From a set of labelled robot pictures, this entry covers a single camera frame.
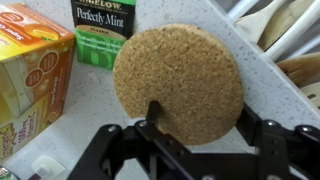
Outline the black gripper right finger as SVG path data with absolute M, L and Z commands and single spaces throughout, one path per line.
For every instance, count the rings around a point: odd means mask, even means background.
M 244 105 L 236 128 L 259 156 L 287 157 L 287 142 L 284 129 L 275 120 L 263 120 L 247 104 Z

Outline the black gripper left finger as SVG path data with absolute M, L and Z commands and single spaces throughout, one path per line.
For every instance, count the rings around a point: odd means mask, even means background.
M 162 113 L 162 107 L 157 101 L 151 101 L 148 105 L 146 117 L 138 121 L 135 127 L 141 136 L 158 151 L 167 157 L 183 157 L 187 149 L 172 135 L 162 133 L 157 127 L 157 122 Z

